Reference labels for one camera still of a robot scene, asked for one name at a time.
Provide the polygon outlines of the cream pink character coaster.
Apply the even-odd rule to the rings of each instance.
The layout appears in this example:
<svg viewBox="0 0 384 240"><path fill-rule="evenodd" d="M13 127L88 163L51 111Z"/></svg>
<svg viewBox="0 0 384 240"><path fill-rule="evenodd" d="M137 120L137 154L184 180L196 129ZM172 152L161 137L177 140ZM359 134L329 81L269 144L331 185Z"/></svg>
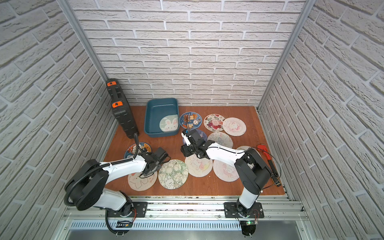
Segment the cream pink character coaster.
<svg viewBox="0 0 384 240"><path fill-rule="evenodd" d="M206 158L199 159L196 155L186 157L185 164L189 174L197 178L207 176L213 169L212 160Z"/></svg>

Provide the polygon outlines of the green bunnies coaster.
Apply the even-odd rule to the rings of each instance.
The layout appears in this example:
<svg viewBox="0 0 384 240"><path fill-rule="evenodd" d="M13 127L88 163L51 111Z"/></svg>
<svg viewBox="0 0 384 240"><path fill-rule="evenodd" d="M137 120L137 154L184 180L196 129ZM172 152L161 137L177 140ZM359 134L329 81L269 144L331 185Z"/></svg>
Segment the green bunnies coaster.
<svg viewBox="0 0 384 240"><path fill-rule="evenodd" d="M188 167L181 160L170 160L162 165L158 173L160 184L168 190L180 188L185 184L188 176Z"/></svg>

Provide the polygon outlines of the beige bear bow coaster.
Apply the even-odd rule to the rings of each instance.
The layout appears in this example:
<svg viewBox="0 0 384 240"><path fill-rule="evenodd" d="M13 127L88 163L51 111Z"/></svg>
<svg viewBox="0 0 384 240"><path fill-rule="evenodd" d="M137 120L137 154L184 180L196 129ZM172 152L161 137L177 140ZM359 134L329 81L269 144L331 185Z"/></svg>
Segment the beige bear bow coaster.
<svg viewBox="0 0 384 240"><path fill-rule="evenodd" d="M128 183L131 189L142 192L151 188L158 179L158 172L150 176L142 176L142 172L128 175Z"/></svg>

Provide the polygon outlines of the teal storage box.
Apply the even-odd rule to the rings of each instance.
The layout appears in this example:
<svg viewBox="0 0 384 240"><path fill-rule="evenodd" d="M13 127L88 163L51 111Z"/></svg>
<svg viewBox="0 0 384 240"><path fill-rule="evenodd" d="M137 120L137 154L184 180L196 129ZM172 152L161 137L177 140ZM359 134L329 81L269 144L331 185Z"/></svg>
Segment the teal storage box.
<svg viewBox="0 0 384 240"><path fill-rule="evenodd" d="M153 99L148 101L146 107L144 131L151 138L170 137L179 132L179 128L173 132L162 132L160 120L168 115L178 115L179 106L175 98Z"/></svg>

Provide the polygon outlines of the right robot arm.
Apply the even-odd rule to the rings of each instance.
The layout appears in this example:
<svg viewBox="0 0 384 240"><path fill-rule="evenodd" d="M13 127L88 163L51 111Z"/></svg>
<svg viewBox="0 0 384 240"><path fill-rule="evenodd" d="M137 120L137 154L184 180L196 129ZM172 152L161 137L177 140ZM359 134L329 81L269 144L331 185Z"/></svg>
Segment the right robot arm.
<svg viewBox="0 0 384 240"><path fill-rule="evenodd" d="M278 178L254 148L245 151L224 147L214 141L205 141L196 130L183 130L181 133L186 142L181 147L185 157L196 155L199 159L217 160L234 167L244 186L237 201L239 212L253 209L256 199L270 179L274 182Z"/></svg>

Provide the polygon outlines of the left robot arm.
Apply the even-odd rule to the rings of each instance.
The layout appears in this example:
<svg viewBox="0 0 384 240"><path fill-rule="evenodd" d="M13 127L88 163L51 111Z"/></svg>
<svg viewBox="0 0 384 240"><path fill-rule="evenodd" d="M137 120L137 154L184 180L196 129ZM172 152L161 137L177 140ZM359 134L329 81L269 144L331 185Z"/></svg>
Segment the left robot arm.
<svg viewBox="0 0 384 240"><path fill-rule="evenodd" d="M132 200L122 192L107 189L106 184L130 174L142 173L148 177L157 172L168 157L164 149L158 148L154 153L139 153L114 162L89 160L65 185L64 203L79 211L95 207L127 217L133 211Z"/></svg>

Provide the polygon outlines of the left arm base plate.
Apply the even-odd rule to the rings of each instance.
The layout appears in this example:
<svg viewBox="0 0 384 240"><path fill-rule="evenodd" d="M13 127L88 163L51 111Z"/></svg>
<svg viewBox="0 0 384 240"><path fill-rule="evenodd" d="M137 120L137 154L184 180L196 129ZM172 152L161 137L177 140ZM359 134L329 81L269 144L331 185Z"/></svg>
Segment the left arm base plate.
<svg viewBox="0 0 384 240"><path fill-rule="evenodd" d="M148 202L133 202L125 204L122 209L118 211L112 211L109 213L109 217L114 218L144 218L147 212Z"/></svg>

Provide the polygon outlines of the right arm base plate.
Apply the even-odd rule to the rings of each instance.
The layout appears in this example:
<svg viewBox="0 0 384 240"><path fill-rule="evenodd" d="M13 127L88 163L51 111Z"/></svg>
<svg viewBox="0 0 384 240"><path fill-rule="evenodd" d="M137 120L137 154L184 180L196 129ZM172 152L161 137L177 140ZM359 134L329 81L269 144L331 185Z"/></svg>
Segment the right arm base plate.
<svg viewBox="0 0 384 240"><path fill-rule="evenodd" d="M226 218L255 218L263 219L265 217L262 204L259 202L254 202L251 208L247 209L240 204L239 201L235 202L225 202L224 203L224 212Z"/></svg>

